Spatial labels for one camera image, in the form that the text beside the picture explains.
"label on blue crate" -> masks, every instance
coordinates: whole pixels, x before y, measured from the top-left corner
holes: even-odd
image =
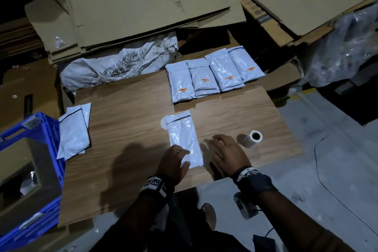
[[[43,215],[44,215],[44,213],[40,213],[40,212],[34,214],[29,220],[27,220],[27,221],[25,221],[24,223],[21,224],[19,230],[25,229],[26,227],[29,227],[30,225],[32,225],[34,222],[36,222]]]
[[[31,118],[29,118],[27,121],[23,122],[21,125],[28,129],[28,130],[32,130],[34,129],[37,125],[39,125],[40,123],[40,119],[39,117],[37,116],[32,116]]]

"hand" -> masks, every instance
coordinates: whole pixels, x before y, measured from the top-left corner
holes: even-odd
[[[225,176],[232,176],[245,165],[252,166],[243,149],[229,135],[216,134],[210,143],[219,151],[214,152],[213,159]]]
[[[161,159],[156,175],[165,174],[172,178],[175,185],[179,184],[189,170],[190,162],[188,161],[181,167],[181,161],[187,154],[190,154],[190,151],[179,145],[172,145]]]

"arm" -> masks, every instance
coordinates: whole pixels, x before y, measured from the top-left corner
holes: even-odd
[[[155,177],[148,178],[138,199],[116,224],[109,228],[90,252],[105,251],[109,247],[127,247],[127,251],[143,251],[156,216],[166,205],[175,186],[185,177],[189,169],[190,162],[186,162],[181,167],[181,161],[186,154],[190,154],[190,151],[178,145],[173,145],[166,151]],[[152,184],[151,181],[155,178],[160,179],[162,183],[157,189],[149,189],[149,184]]]
[[[279,193],[268,176],[252,168],[243,149],[232,137],[215,135],[213,138],[210,142],[217,149],[214,154],[217,167],[261,208],[289,251],[353,251]]]

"wooden table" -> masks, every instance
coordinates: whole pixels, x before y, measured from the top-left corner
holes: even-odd
[[[165,115],[189,110],[204,155],[204,166],[190,169],[176,191],[213,181],[204,140],[217,133],[240,138],[256,129],[263,141],[245,149],[252,164],[302,153],[268,97],[263,79],[246,87],[173,105],[165,71],[77,92],[77,103],[92,102],[91,148],[66,165],[59,226],[129,206],[153,175],[170,146],[161,127]]]

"foot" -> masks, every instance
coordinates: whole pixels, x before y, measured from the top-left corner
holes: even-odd
[[[206,222],[209,224],[210,229],[215,231],[215,225],[217,224],[217,216],[215,214],[214,207],[210,203],[202,205],[201,210],[206,215]]]

